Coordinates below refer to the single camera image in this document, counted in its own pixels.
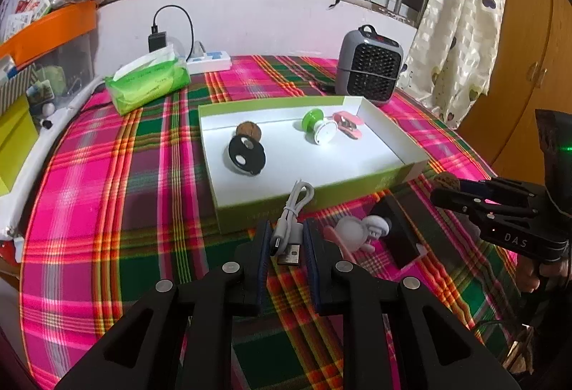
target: plaid tablecloth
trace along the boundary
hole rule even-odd
[[[107,92],[92,97],[49,163],[26,236],[21,321],[30,369],[43,388],[53,388],[159,279],[199,279],[253,236],[217,231],[197,106],[322,94],[316,81],[334,78],[334,60],[238,57],[232,70],[196,75],[188,88],[123,118],[113,106],[93,108],[108,102]],[[391,189],[428,255],[404,272],[379,247],[359,263],[382,278],[418,277],[467,326],[510,317],[513,258],[428,199],[435,173],[481,179],[490,168],[405,94],[396,91],[383,110],[431,156],[420,178]],[[382,196],[315,216],[332,225],[344,215],[363,217]],[[341,340],[332,321],[314,313],[304,269],[272,262],[267,290],[262,317],[235,322],[233,387],[341,388]],[[479,337],[496,355],[509,340],[499,327]]]

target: white usb cable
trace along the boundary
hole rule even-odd
[[[306,194],[300,202],[297,202],[302,190],[305,190]],[[314,187],[305,181],[297,181],[270,241],[270,255],[279,256],[278,263],[298,264],[302,244],[302,224],[298,222],[297,217],[302,208],[313,198]]]

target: green tissue package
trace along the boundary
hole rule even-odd
[[[175,57],[172,45],[143,56],[105,79],[113,105],[122,116],[189,83],[187,65]]]

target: orange storage bin lid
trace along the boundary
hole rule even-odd
[[[87,1],[45,15],[0,45],[0,58],[11,55],[19,70],[58,46],[95,29],[96,13],[95,2]]]

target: patterned curtain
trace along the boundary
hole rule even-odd
[[[504,0],[429,0],[398,82],[450,128],[488,92]]]

